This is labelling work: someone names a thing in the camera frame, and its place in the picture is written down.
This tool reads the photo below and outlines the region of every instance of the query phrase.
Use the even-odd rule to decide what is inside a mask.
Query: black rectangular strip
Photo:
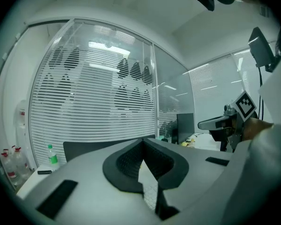
[[[64,180],[38,207],[38,211],[45,216],[54,219],[65,201],[68,199],[78,183],[71,180]]]
[[[205,161],[208,161],[210,163],[215,163],[218,165],[222,165],[222,166],[227,166],[229,163],[229,160],[220,159],[220,158],[216,158],[216,157],[208,157],[208,158],[206,158]]]

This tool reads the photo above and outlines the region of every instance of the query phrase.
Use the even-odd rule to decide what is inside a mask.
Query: bottle
[[[13,159],[19,174],[24,180],[27,180],[31,176],[31,171],[28,166],[26,156],[21,151],[21,148],[15,148]]]
[[[16,170],[16,166],[13,161],[8,156],[7,152],[1,153],[2,157],[2,165],[5,168],[5,171],[11,181],[11,183],[15,186],[15,189],[19,189],[23,185],[23,180]]]
[[[48,145],[48,149],[49,149],[49,151],[48,151],[49,162],[50,162],[51,168],[53,169],[53,171],[55,171],[55,170],[59,169],[57,155],[52,148],[52,144]]]

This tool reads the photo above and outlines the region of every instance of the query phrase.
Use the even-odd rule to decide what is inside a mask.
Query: plastic bottle
[[[59,163],[58,163],[58,160],[57,160],[57,156],[56,156],[56,153],[53,150],[52,144],[48,145],[48,149],[49,149],[48,150],[49,162],[50,162],[51,168],[53,169],[53,171],[55,171],[55,170],[59,169]]]
[[[11,181],[11,183],[15,186],[16,189],[20,188],[23,185],[23,180],[19,175],[16,166],[14,165],[13,161],[10,159],[6,152],[1,153],[2,157],[2,164],[7,172],[7,175]]]
[[[31,171],[28,166],[28,162],[25,154],[21,151],[21,148],[15,148],[13,159],[19,174],[24,180],[27,180],[31,176]]]

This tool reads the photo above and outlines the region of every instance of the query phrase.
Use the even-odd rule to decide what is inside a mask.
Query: cable
[[[260,86],[262,86],[262,75],[261,75],[260,68],[258,68],[258,71],[259,71]],[[258,112],[258,119],[259,119],[259,113],[260,113],[260,100],[261,100],[261,96],[259,95],[259,112]],[[263,103],[263,100],[262,100],[261,120],[263,120],[263,114],[264,114],[264,103]]]

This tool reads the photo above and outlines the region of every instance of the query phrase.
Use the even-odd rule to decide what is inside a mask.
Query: white horizontal blind
[[[192,86],[185,67],[155,47],[159,96],[159,135],[171,142],[177,114],[193,113]]]
[[[195,131],[198,122],[222,116],[224,106],[243,91],[242,79],[231,56],[212,61],[190,71],[195,104]]]
[[[272,52],[275,55],[275,43],[271,43],[270,47]],[[252,100],[254,101],[255,105],[257,106],[256,112],[258,114],[259,111],[259,93],[258,90],[260,88],[260,80],[259,80],[259,71],[256,67],[256,61],[253,58],[249,49],[237,52],[233,55],[235,57],[235,61],[237,62],[237,70],[239,71],[242,80],[244,82],[244,87],[247,93],[250,95]],[[269,78],[271,73],[265,71],[265,67],[260,68],[261,75],[262,75],[262,82],[265,83],[266,80]],[[271,115],[264,104],[264,121],[272,122]]]
[[[39,165],[48,163],[48,144],[64,164],[63,142],[155,134],[149,51],[150,45],[130,34],[81,22],[54,41],[30,98],[30,139]]]

